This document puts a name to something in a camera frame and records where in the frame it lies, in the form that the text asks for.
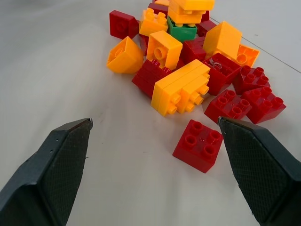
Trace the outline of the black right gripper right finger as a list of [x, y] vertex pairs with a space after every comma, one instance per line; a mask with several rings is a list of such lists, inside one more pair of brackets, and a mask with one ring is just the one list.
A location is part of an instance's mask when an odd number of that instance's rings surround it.
[[301, 163], [266, 128], [219, 117], [233, 175], [261, 226], [301, 224]]

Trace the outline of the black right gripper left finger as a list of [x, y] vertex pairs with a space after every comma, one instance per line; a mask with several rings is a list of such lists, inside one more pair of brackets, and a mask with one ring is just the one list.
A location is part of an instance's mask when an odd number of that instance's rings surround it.
[[0, 192], [2, 226], [64, 226], [85, 165], [93, 121], [85, 118], [52, 130]]

